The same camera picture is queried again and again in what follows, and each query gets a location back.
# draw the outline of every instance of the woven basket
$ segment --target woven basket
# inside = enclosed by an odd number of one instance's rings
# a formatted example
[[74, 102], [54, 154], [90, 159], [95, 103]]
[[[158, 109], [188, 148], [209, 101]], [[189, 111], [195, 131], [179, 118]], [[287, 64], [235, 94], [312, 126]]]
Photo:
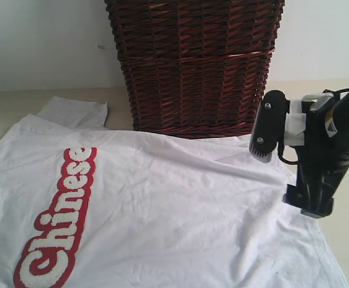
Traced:
[[134, 129], [251, 132], [284, 0], [105, 0]]

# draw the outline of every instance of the white cloth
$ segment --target white cloth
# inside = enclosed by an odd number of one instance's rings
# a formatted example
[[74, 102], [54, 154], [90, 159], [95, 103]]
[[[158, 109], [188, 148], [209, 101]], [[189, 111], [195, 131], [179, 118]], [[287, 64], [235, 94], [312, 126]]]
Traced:
[[53, 97], [37, 114], [40, 118], [70, 129], [103, 128], [108, 104]]
[[23, 118], [0, 141], [0, 288], [348, 287], [317, 222], [281, 200], [293, 175], [248, 140]]

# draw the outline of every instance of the white wall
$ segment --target white wall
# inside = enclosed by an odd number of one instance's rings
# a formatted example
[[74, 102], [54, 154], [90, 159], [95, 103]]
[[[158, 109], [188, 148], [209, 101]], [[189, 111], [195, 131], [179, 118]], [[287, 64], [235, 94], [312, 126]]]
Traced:
[[[286, 1], [269, 80], [349, 78], [349, 0]], [[103, 0], [0, 0], [0, 91], [118, 86]]]

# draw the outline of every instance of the table surface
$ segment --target table surface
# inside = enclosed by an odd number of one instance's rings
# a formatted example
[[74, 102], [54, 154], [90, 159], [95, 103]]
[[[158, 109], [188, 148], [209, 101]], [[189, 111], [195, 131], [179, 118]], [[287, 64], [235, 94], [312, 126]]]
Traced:
[[[326, 88], [336, 90], [347, 87], [349, 87], [349, 79], [270, 82], [266, 89], [267, 91], [282, 90], [287, 98], [294, 99], [306, 94], [322, 92]], [[117, 130], [132, 129], [133, 120], [126, 88], [0, 92], [0, 138], [14, 123], [27, 114], [37, 114], [53, 96], [108, 102], [110, 114], [106, 127]], [[287, 151], [287, 156], [293, 158], [293, 151]], [[333, 214], [318, 222], [349, 282], [349, 171], [335, 194]]]

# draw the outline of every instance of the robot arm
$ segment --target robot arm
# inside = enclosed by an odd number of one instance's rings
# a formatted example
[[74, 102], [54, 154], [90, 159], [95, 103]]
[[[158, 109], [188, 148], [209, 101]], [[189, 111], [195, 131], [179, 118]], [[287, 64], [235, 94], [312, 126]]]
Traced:
[[[296, 103], [286, 100], [281, 91], [268, 92], [258, 110], [250, 145], [252, 155], [267, 162], [278, 144], [279, 158], [297, 165], [296, 186], [288, 185], [284, 202], [314, 218], [332, 213], [333, 195], [349, 168], [349, 89], [324, 92], [324, 101], [298, 103], [297, 116], [304, 125], [297, 141], [287, 141], [291, 133], [287, 124], [294, 117]], [[285, 145], [295, 149], [297, 162], [284, 159]]]

